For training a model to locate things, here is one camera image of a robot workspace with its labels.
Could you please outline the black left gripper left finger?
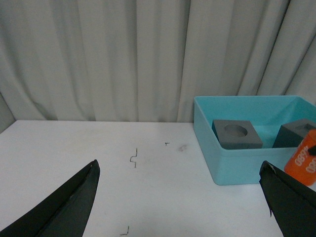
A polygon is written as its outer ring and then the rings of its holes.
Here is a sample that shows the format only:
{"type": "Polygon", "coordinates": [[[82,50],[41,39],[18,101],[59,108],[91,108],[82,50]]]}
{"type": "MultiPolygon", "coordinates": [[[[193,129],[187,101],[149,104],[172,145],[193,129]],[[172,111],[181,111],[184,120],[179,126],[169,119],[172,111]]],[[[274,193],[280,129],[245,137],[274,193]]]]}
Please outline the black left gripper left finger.
{"type": "Polygon", "coordinates": [[[2,237],[81,237],[100,177],[94,160],[37,206],[0,232],[2,237]]]}

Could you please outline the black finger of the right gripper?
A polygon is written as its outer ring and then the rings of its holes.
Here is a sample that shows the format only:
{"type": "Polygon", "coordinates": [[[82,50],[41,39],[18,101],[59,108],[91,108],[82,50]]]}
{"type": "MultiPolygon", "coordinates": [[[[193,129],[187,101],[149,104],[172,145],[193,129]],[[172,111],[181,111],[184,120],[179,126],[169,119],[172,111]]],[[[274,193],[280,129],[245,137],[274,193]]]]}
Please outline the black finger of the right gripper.
{"type": "Polygon", "coordinates": [[[311,156],[316,156],[316,146],[309,148],[309,154],[311,156]]]}

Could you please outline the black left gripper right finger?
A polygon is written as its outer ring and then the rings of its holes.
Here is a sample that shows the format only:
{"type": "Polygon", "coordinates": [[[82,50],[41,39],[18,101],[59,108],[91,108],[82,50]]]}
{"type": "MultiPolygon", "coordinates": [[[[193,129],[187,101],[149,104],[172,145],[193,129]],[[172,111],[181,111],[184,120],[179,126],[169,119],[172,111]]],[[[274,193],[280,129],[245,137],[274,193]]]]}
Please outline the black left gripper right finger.
{"type": "Polygon", "coordinates": [[[285,237],[316,235],[316,192],[264,161],[260,185],[270,213],[285,237]]]}

